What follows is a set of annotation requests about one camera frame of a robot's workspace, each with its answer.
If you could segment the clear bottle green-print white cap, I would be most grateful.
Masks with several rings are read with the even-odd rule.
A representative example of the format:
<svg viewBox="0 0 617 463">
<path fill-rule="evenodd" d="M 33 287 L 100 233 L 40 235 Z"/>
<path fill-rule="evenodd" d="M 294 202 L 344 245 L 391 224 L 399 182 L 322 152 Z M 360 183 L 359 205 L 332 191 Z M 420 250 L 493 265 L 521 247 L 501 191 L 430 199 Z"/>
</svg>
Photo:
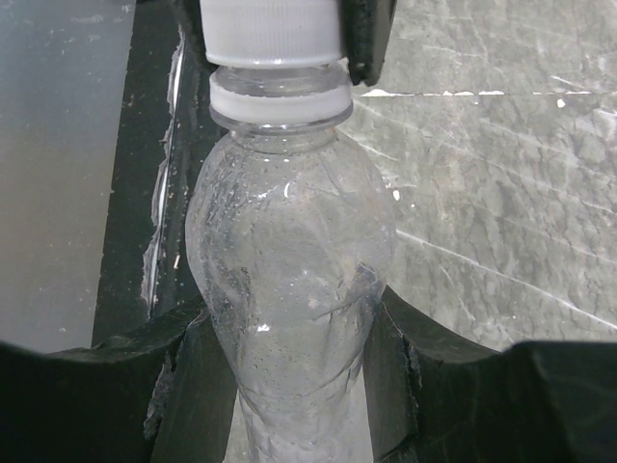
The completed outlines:
<svg viewBox="0 0 617 463">
<path fill-rule="evenodd" d="M 254 462 L 358 462 L 353 390 L 387 285 L 383 178 L 353 112 L 339 1 L 203 1 L 209 112 L 188 263 L 238 387 Z"/>
</svg>

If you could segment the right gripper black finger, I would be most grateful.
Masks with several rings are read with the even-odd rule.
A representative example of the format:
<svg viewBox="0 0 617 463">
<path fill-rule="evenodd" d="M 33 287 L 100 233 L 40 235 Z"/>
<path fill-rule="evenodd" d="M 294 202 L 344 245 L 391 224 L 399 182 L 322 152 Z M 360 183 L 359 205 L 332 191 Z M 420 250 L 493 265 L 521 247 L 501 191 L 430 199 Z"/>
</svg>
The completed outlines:
<svg viewBox="0 0 617 463">
<path fill-rule="evenodd" d="M 497 352 L 387 289 L 363 353 L 378 462 L 612 462 L 616 346 L 520 342 Z"/>
<path fill-rule="evenodd" d="M 1 347 L 5 462 L 220 462 L 236 385 L 202 299 L 86 349 Z"/>
</svg>

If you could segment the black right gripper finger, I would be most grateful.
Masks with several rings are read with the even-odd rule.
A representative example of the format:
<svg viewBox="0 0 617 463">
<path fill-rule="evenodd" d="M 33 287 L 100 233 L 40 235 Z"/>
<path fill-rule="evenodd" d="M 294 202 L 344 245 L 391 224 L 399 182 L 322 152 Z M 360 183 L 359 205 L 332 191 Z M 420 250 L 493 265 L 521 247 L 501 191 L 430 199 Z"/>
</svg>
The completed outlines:
<svg viewBox="0 0 617 463">
<path fill-rule="evenodd" d="M 344 56 L 354 86 L 375 86 L 382 74 L 396 0 L 338 2 Z"/>
<path fill-rule="evenodd" d="M 201 23 L 199 0 L 174 0 L 176 22 L 184 33 L 186 41 L 200 61 L 206 60 L 206 49 Z"/>
</svg>

